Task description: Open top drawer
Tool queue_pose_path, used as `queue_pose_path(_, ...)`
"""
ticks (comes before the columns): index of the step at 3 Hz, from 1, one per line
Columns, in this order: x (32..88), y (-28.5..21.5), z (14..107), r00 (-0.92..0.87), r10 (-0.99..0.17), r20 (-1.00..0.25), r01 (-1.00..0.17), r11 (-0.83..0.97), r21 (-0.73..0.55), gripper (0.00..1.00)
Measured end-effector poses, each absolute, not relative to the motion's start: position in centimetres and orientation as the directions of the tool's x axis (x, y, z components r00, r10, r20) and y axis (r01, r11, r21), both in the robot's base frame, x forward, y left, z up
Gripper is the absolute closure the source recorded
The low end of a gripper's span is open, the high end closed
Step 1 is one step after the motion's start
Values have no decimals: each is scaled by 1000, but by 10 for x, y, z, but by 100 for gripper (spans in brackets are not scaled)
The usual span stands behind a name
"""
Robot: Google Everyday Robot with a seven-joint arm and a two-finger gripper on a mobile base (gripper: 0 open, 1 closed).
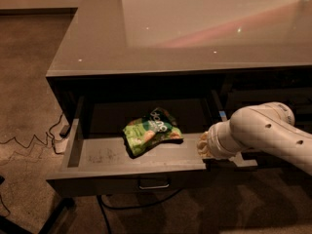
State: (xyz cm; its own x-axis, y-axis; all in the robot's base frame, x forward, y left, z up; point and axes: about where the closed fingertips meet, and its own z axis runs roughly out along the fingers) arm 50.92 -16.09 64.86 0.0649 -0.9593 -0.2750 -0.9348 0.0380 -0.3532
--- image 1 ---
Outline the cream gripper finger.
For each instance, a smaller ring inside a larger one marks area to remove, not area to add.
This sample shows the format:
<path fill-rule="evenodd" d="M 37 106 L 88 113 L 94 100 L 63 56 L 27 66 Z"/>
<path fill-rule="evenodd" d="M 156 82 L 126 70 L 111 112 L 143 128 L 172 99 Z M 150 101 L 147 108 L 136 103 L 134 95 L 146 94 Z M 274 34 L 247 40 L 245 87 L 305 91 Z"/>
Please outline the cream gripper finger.
<path fill-rule="evenodd" d="M 201 157 L 207 158 L 210 156 L 210 151 L 208 148 L 208 133 L 204 132 L 199 137 L 199 140 L 197 142 L 197 150 Z"/>

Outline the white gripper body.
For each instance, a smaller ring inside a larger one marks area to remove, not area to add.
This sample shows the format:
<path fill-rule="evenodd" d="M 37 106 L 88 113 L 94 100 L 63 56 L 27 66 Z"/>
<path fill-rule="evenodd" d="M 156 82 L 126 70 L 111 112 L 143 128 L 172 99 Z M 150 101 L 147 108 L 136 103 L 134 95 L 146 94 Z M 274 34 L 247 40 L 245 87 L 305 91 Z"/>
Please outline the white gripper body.
<path fill-rule="evenodd" d="M 229 159 L 244 150 L 231 134 L 230 121 L 218 122 L 209 128 L 208 148 L 216 159 Z"/>

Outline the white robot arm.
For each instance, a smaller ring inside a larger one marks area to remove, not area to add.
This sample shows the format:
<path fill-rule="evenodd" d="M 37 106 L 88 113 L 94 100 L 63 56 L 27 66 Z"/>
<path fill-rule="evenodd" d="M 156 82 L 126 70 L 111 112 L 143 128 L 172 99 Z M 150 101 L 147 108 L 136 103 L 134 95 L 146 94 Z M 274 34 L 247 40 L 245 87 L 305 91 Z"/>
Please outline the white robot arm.
<path fill-rule="evenodd" d="M 197 143 L 203 159 L 231 159 L 249 149 L 281 158 L 312 175 L 312 135 L 294 126 L 293 112 L 281 102 L 242 107 L 229 120 L 210 126 Z"/>

